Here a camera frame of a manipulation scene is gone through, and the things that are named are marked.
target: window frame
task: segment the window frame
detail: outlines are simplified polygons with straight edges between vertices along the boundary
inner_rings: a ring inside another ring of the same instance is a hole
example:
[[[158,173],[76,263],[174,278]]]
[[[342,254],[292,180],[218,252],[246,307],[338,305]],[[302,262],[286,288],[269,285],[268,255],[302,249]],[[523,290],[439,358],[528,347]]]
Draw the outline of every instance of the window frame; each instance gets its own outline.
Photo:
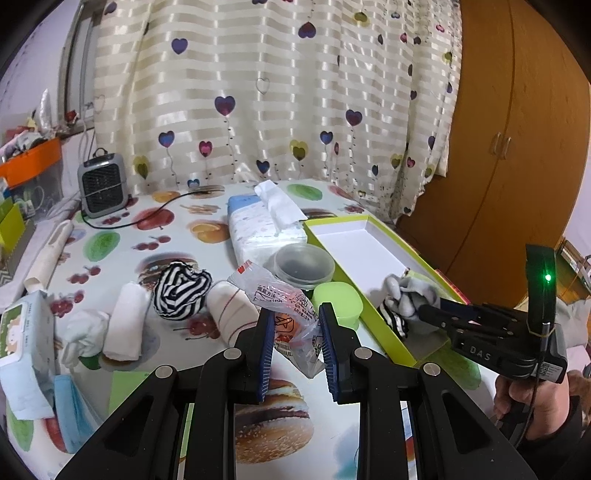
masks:
[[[93,29],[100,24],[106,4],[107,0],[80,0],[80,4],[78,5],[76,14],[74,15],[74,19],[70,26],[70,30],[66,37],[66,42],[61,53],[60,74],[57,88],[58,122],[65,130],[65,133],[60,135],[61,137],[71,137],[72,135],[77,135],[81,133],[82,131],[84,131],[85,123],[87,130],[95,127],[94,112],[92,115],[86,116],[84,122],[79,118],[75,124],[69,126],[66,121],[66,113],[69,110],[72,110],[72,108],[69,108],[68,105],[70,96],[70,84],[72,72],[74,71],[74,50],[78,45],[82,21],[90,16],[90,28],[87,29],[86,37],[84,39],[85,43],[82,53],[82,67],[80,68],[79,79],[79,85],[86,86],[87,63],[89,60],[94,61],[94,59],[88,58],[90,39],[92,36]],[[85,94],[85,91],[86,88],[79,88],[78,94],[80,97],[80,103],[84,102],[83,96]],[[76,108],[74,108],[74,110],[76,110],[76,112],[79,115],[81,115],[82,112],[79,111],[79,105]]]

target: human hand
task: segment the human hand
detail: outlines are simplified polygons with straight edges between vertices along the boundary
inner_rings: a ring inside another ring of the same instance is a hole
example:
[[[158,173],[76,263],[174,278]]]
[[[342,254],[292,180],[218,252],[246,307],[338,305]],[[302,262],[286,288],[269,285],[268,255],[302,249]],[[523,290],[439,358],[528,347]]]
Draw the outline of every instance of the human hand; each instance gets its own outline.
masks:
[[[494,412],[498,419],[511,410],[511,399],[530,404],[534,391],[534,379],[513,381],[498,376],[495,381],[496,394]],[[556,432],[569,416],[569,381],[566,375],[561,384],[540,382],[535,396],[534,414],[525,438],[537,440]]]

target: striped fabric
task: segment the striped fabric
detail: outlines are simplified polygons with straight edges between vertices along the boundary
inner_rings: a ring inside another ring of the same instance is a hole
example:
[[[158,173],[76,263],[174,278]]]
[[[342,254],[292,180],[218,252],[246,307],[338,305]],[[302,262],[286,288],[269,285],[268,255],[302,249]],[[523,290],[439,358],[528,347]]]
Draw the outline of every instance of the striped fabric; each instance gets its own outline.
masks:
[[[457,0],[117,0],[99,35],[96,140],[133,193],[315,178],[388,220],[446,173]]]
[[[185,262],[171,262],[154,287],[154,309],[167,320],[190,318],[203,307],[211,285],[212,276],[206,270],[196,271]]]
[[[393,312],[387,305],[388,298],[378,307],[378,313],[382,316],[386,325],[396,334],[398,338],[405,341],[408,336],[408,323],[400,315]]]

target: blue folded cloth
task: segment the blue folded cloth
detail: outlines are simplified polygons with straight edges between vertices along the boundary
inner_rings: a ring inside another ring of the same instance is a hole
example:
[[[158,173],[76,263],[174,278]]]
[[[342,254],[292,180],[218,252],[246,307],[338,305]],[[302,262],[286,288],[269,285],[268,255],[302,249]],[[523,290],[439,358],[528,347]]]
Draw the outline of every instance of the blue folded cloth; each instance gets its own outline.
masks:
[[[54,379],[57,422],[68,453],[76,453],[98,429],[100,420],[70,375]]]

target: wardrobe door handle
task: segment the wardrobe door handle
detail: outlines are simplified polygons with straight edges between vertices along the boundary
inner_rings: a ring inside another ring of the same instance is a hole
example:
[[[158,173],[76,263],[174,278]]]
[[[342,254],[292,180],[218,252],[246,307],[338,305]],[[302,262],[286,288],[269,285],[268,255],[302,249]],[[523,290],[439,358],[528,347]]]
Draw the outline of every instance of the wardrobe door handle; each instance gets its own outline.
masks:
[[[511,143],[511,137],[507,137],[505,139],[505,145],[503,146],[503,153],[501,153],[501,158],[507,158],[507,151],[509,150],[509,144]]]
[[[491,153],[496,156],[496,149],[499,146],[499,140],[501,139],[501,132],[497,132],[492,138]]]

